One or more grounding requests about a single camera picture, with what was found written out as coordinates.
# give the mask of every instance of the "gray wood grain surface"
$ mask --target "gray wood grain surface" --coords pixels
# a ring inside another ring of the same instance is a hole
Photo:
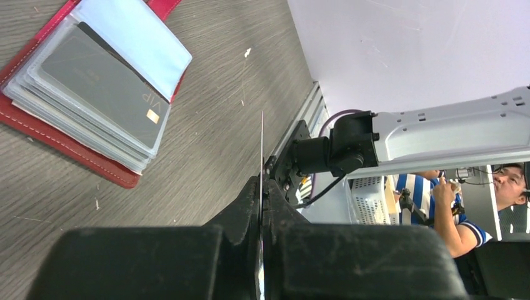
[[[63,3],[0,1],[0,65]],[[261,111],[270,153],[311,89],[286,0],[184,0],[167,25],[194,59],[135,189],[0,124],[0,299],[24,297],[68,229],[205,223],[258,172]]]

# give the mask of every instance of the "striped shirt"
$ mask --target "striped shirt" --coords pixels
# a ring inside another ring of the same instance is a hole
[[[434,218],[435,202],[434,196],[431,195],[431,190],[440,184],[438,178],[427,180],[418,175],[400,174],[394,175],[394,182],[397,191],[402,191],[404,188],[408,189],[411,192],[411,198],[415,205],[422,210],[429,219]],[[451,207],[453,207],[455,203],[462,203],[462,197],[460,194],[456,194],[455,200],[451,203]],[[453,219],[455,225],[466,226],[474,233],[477,238],[477,247],[482,246],[491,239],[491,236],[486,231],[468,220],[465,214],[456,215]],[[416,216],[412,216],[408,209],[403,209],[401,214],[399,214],[399,223],[403,225],[419,224]]]

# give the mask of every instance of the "black clamp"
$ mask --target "black clamp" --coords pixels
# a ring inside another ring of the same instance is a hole
[[[431,226],[434,224],[434,220],[429,219],[414,203],[411,199],[411,192],[409,189],[403,189],[401,196],[399,197],[399,206],[401,210],[408,209],[413,216],[416,217],[420,225]]]

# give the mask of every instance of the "black mount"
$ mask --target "black mount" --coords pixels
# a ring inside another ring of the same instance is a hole
[[[285,198],[297,204],[296,189],[302,178],[313,173],[331,172],[334,177],[360,168],[378,166],[371,111],[340,117],[330,137],[311,138],[305,121],[299,121],[281,154],[271,156],[265,170],[280,187]]]
[[[339,118],[330,138],[319,137],[295,144],[295,162],[300,173],[331,172],[334,177],[351,173],[359,168],[378,165],[371,111]]]

